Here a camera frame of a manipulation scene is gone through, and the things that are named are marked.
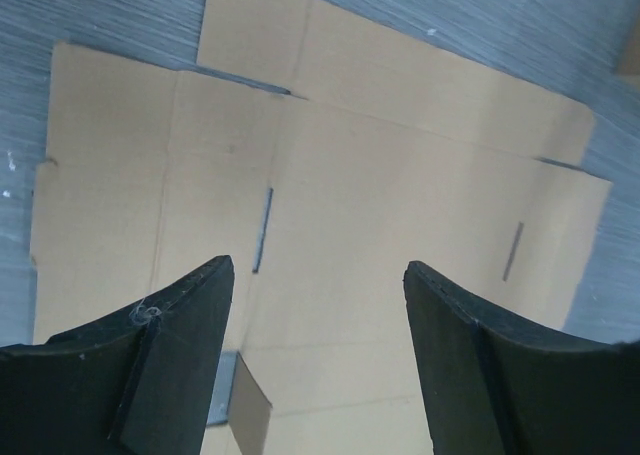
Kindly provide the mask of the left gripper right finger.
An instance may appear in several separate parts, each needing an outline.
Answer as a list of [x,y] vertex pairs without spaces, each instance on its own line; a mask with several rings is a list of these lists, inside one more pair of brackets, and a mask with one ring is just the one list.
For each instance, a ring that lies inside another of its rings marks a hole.
[[403,279],[437,454],[635,454],[639,346],[535,323],[420,262]]

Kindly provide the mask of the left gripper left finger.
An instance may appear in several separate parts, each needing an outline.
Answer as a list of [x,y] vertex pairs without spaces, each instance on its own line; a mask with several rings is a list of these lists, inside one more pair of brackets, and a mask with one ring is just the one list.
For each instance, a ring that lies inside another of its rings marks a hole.
[[1,350],[5,454],[197,454],[232,303],[217,256],[40,345]]

